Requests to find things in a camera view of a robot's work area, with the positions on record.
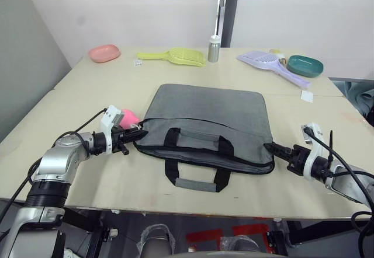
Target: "silver bottle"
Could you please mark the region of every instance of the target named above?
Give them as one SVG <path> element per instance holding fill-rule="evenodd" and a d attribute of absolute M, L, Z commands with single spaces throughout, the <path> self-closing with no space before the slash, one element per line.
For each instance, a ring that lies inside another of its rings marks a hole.
<path fill-rule="evenodd" d="M 208 50 L 208 61 L 216 62 L 218 61 L 218 56 L 220 54 L 221 37 L 218 35 L 210 36 L 209 50 Z"/>

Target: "pink object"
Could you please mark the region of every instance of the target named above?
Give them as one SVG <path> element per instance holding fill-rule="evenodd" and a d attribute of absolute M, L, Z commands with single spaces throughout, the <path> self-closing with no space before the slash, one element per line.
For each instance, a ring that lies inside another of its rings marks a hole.
<path fill-rule="evenodd" d="M 131 125 L 138 124 L 140 122 L 139 118 L 135 116 L 134 112 L 132 112 L 129 109 L 122 109 L 124 112 L 124 117 L 122 118 L 122 121 L 119 123 L 119 125 L 124 128 L 128 129 L 131 128 Z"/>
<path fill-rule="evenodd" d="M 91 49 L 88 55 L 94 62 L 102 63 L 119 57 L 121 51 L 117 46 L 108 44 Z"/>

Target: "small white label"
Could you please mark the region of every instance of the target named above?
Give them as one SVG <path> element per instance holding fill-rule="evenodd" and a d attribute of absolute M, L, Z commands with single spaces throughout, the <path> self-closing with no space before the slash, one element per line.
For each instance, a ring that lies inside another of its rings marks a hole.
<path fill-rule="evenodd" d="M 134 60 L 134 66 L 135 67 L 139 67 L 143 64 L 143 61 L 142 60 Z"/>
<path fill-rule="evenodd" d="M 307 90 L 302 90 L 302 100 L 306 102 L 313 102 L 313 93 Z"/>

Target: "gray fabric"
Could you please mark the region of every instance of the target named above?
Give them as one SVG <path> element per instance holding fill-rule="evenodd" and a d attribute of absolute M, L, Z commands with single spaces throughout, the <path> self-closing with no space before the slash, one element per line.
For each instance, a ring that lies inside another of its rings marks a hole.
<path fill-rule="evenodd" d="M 136 144 L 146 154 L 244 173 L 268 173 L 273 168 L 264 165 L 272 164 L 272 155 L 263 146 L 272 142 L 272 135 L 259 93 L 166 84 L 160 86 L 144 120 L 148 134 Z M 221 135 L 232 143 L 238 159 L 214 152 L 166 150 L 162 147 L 170 128 L 181 129 L 177 147 L 218 151 Z"/>
<path fill-rule="evenodd" d="M 216 185 L 214 183 L 200 182 L 189 179 L 177 178 L 175 179 L 176 187 L 187 188 L 197 191 L 215 192 Z"/>
<path fill-rule="evenodd" d="M 353 106 L 363 115 L 369 114 L 374 105 L 374 81 L 347 82 L 333 81 Z"/>

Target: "bottle cap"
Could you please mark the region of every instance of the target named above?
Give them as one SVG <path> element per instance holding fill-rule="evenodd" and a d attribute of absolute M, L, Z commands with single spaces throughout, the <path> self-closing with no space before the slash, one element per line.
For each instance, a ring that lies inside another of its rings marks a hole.
<path fill-rule="evenodd" d="M 219 35 L 212 35 L 210 36 L 210 42 L 213 44 L 221 43 L 221 37 Z"/>

